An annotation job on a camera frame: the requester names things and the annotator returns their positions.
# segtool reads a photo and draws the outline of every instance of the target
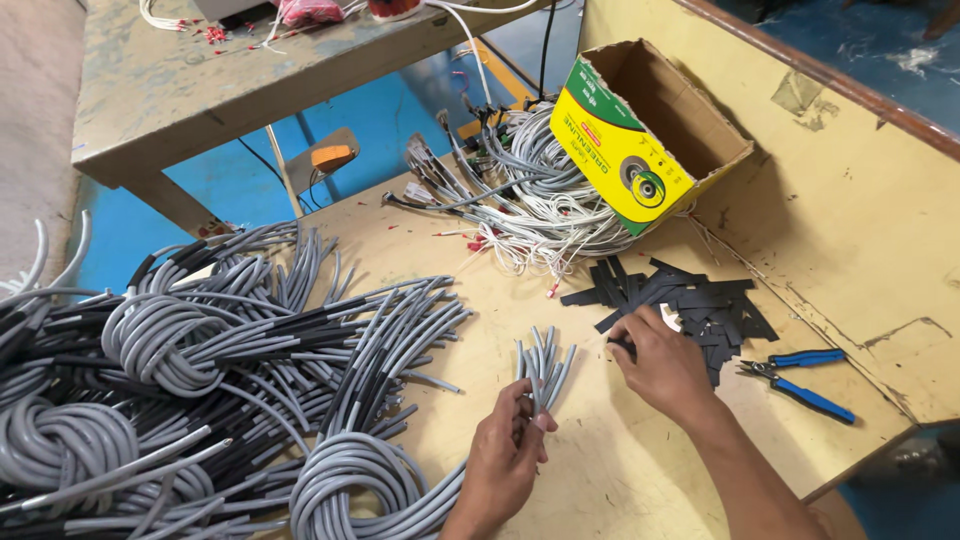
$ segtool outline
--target black cable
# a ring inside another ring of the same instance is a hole
[[[308,191],[310,192],[310,200],[313,201],[313,204],[317,208],[320,207],[320,204],[317,203],[317,199],[313,198],[313,186],[316,184],[318,176],[320,175],[318,174],[317,169],[313,169],[313,172],[310,173],[310,189],[308,189]]]
[[[242,144],[244,148],[246,148],[247,150],[249,150],[251,154],[253,154],[258,160],[260,160],[261,163],[263,163],[264,165],[266,165],[266,167],[267,167],[268,169],[270,169],[270,172],[274,173],[274,175],[276,176],[276,179],[280,181],[280,185],[283,186],[283,190],[286,191],[286,190],[287,190],[287,184],[284,184],[284,183],[283,183],[283,177],[280,176],[280,173],[276,172],[276,169],[274,169],[274,166],[273,166],[273,165],[270,165],[270,162],[269,162],[269,161],[264,160],[264,159],[263,159],[263,156],[260,156],[259,154],[257,154],[256,151],[253,150],[253,148],[251,148],[249,144],[247,144],[246,142],[244,142],[244,140],[243,140],[242,138],[237,137],[237,140],[240,141],[240,144]],[[310,207],[310,205],[306,204],[306,201],[304,201],[303,198],[300,197],[299,195],[297,196],[297,202],[300,203],[301,209],[304,209],[303,207],[306,207],[306,208],[305,208],[306,210],[309,210],[310,212],[313,212],[313,211],[314,211],[314,210]]]
[[[557,0],[550,4],[550,17],[546,19],[546,34],[543,36],[543,54],[540,57],[540,100],[543,101],[543,78],[546,73],[546,49],[550,44],[550,29],[553,28],[553,15],[557,12]]]

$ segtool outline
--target brown table edge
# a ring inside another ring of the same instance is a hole
[[[762,30],[710,4],[708,0],[674,0],[775,59],[877,115],[877,128],[890,122],[943,154],[960,161],[960,135],[864,86],[850,76],[771,37]]]

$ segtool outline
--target grinding disc image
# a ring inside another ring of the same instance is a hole
[[[630,156],[620,164],[620,181],[634,195],[638,204],[655,209],[666,199],[666,186],[643,158]]]

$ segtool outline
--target red object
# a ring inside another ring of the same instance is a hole
[[[270,1],[283,13],[282,22],[290,28],[344,20],[344,10],[334,0]]]
[[[467,77],[467,74],[463,71],[451,71],[450,75],[460,75],[464,78],[464,87],[460,88],[460,93],[466,92],[470,88],[470,79]]]
[[[367,0],[367,5],[379,21],[399,20],[420,10],[420,0]]]

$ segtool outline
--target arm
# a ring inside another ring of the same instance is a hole
[[[440,540],[482,540],[514,517],[530,498],[537,464],[546,463],[543,434],[557,423],[542,412],[531,419],[533,391],[521,379],[500,391],[493,413],[477,426],[460,495]]]
[[[696,343],[648,306],[620,319],[610,336],[636,344],[636,363],[623,347],[607,348],[627,386],[690,436],[720,494],[733,540],[827,538],[713,393]]]

